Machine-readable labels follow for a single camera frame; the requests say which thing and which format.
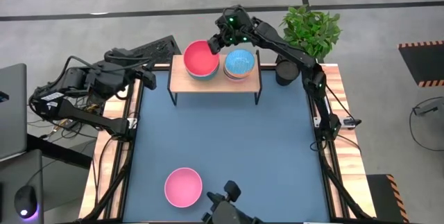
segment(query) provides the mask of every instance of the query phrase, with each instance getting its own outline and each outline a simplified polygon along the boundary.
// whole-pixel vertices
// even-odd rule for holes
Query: green plant
[[[307,11],[307,5],[299,9],[290,7],[280,24],[286,26],[284,40],[323,62],[341,34],[337,26],[339,17],[339,14],[331,17],[330,13]]]

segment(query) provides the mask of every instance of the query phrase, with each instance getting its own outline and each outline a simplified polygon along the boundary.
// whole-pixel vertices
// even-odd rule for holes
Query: computer mouse
[[[20,217],[31,217],[37,211],[37,197],[34,188],[29,185],[21,187],[15,193],[14,206]]]

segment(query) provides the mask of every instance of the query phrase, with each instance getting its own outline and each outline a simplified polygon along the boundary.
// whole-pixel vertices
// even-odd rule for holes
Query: orange striped tape
[[[396,203],[398,204],[398,207],[400,208],[400,213],[402,216],[402,220],[404,223],[409,222],[409,217],[407,216],[407,212],[405,211],[404,203],[402,202],[400,191],[398,189],[398,186],[396,185],[395,178],[392,175],[386,175],[387,179],[390,181],[391,188],[393,190],[393,195],[395,196]]]
[[[444,44],[444,40],[399,44],[398,48]]]
[[[420,81],[418,83],[419,87],[435,87],[435,86],[444,86],[444,80],[428,80],[428,81]]]

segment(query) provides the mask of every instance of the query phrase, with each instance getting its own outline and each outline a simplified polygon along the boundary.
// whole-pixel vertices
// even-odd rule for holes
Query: gray floor
[[[438,0],[310,0],[314,5],[348,3],[421,2]],[[0,16],[76,14],[300,4],[301,0],[0,0]],[[338,63],[352,113],[363,119],[357,130],[367,173],[391,173],[400,188],[411,222],[442,223],[444,219],[444,156],[424,150],[410,137],[408,116],[419,101],[442,96],[443,88],[418,88],[397,50],[397,44],[444,39],[444,7],[339,10],[341,38],[326,62]],[[284,12],[253,13],[278,26]],[[165,35],[174,35],[180,48],[215,34],[219,15],[178,15],[0,22],[0,67],[25,62],[28,93],[53,80],[69,55],[100,60],[112,47],[132,48]],[[275,54],[264,51],[264,62]],[[443,120],[431,114],[413,120],[413,130],[424,145],[444,148]],[[30,127],[35,135],[50,129]],[[88,138],[63,140],[76,146]],[[77,180],[45,187],[53,206],[47,223],[72,221],[80,208],[87,173],[71,167],[45,171],[44,177]]]

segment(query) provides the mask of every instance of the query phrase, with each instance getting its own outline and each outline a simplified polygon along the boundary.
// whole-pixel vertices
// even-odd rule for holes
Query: blue table surface
[[[225,194],[234,180],[235,205],[266,222],[328,222],[327,202],[309,106],[301,80],[281,87],[274,71],[262,72],[259,105],[249,94],[179,94],[173,105],[168,73],[157,89],[144,89],[124,222],[200,221],[210,212],[206,192]],[[199,200],[188,208],[169,204],[164,183],[177,168],[196,170]]]

